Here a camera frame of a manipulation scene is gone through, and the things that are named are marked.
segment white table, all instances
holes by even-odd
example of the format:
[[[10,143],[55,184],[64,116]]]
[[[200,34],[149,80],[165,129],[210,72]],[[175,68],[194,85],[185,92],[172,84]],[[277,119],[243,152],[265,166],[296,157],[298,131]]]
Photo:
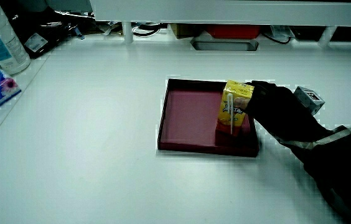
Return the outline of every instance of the white table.
[[[301,85],[326,101],[320,124],[351,124],[351,44],[259,42],[198,52],[164,31],[57,47],[0,125],[0,223],[341,223],[259,124],[257,158],[157,150],[168,78]]]

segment black cable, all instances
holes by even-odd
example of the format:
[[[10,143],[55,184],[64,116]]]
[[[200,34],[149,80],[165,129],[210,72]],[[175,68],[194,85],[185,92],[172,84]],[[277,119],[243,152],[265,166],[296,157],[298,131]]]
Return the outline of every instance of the black cable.
[[[266,35],[266,34],[264,34],[264,33],[261,33],[261,34],[262,34],[263,36],[267,37],[268,39],[272,40],[273,42],[277,42],[277,43],[279,43],[279,44],[288,44],[288,43],[290,42],[290,40],[292,39],[292,37],[289,37],[288,41],[286,41],[286,42],[281,42],[281,41],[279,41],[279,40],[275,40],[274,38],[272,38],[272,37],[270,37],[270,36],[268,36],[268,35]]]

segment tray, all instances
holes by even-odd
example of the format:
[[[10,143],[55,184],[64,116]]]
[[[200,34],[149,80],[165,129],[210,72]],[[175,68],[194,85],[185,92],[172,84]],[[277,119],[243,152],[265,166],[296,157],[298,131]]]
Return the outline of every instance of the tray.
[[[225,84],[169,79],[158,149],[256,157],[259,147],[253,118],[245,116],[238,137],[215,129]]]

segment red box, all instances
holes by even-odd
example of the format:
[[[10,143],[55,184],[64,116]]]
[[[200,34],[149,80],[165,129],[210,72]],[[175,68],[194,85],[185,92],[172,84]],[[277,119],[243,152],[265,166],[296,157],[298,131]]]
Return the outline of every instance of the red box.
[[[169,79],[158,149],[256,157],[253,118],[245,116],[238,137],[216,131],[225,82]]]
[[[260,26],[210,24],[206,31],[218,39],[255,39],[260,34]]]

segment white shelf leg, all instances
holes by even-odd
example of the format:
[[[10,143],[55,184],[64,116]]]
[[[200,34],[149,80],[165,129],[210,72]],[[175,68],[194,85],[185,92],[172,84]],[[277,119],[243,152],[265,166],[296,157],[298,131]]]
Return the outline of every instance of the white shelf leg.
[[[133,42],[133,34],[131,33],[131,22],[121,22],[123,28],[124,42],[130,44]]]
[[[325,31],[322,33],[321,39],[319,39],[318,44],[320,47],[325,48],[328,46],[333,34],[336,31],[337,26],[326,27]]]

